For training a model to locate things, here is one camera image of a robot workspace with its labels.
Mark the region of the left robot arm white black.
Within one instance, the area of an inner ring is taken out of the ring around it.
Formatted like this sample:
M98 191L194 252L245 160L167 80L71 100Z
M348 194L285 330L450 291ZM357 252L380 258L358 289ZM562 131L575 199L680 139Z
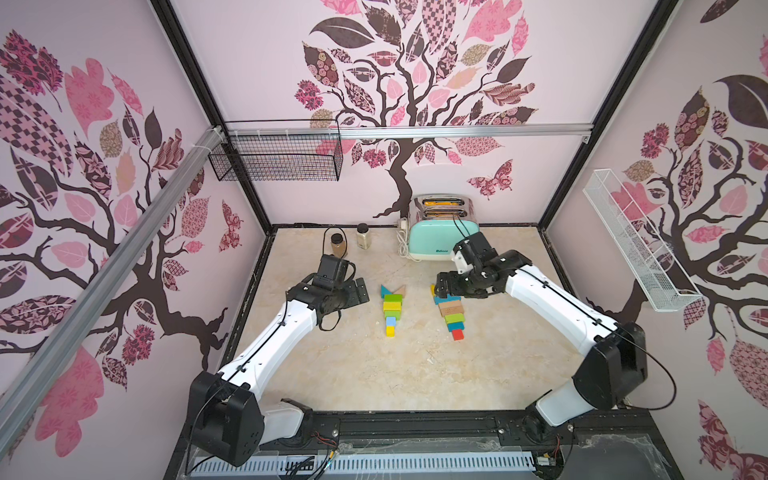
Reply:
M184 436L186 453L197 447L233 466L261 445L296 437L312 409L292 400L262 406L263 393L291 351L326 316L339 316L370 300L357 266L324 254L316 272L285 292L283 305L262 333L217 372L202 372L190 386Z

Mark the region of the natural wood plank block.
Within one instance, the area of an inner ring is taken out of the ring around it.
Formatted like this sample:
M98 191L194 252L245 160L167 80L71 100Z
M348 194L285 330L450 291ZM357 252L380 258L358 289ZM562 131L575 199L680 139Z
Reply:
M458 315L458 314L463 315L464 314L464 309L463 309L463 307L461 305L459 305L459 306L450 306L450 307L445 307L445 308L441 307L440 308L440 313L441 313L441 315L443 317L446 317L446 316L449 316L449 315Z

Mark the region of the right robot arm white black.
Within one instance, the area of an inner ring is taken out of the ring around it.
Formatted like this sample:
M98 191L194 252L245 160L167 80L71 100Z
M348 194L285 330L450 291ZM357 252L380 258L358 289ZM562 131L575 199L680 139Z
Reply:
M532 309L582 355L572 377L526 408L531 435L594 410L611 410L648 377L641 327L621 325L551 281L516 250L498 253L481 233L460 240L451 255L455 269L436 276L437 297L485 299L506 294Z

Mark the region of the long teal block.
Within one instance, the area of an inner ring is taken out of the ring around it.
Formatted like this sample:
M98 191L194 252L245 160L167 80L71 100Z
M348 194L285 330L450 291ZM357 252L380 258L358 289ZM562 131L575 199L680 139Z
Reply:
M448 297L445 297L445 298L434 296L433 297L433 301L434 301L434 303L436 305L439 305L439 304L442 304L442 303L450 303L450 302L455 302L455 301L460 302L461 298L459 296L448 296Z

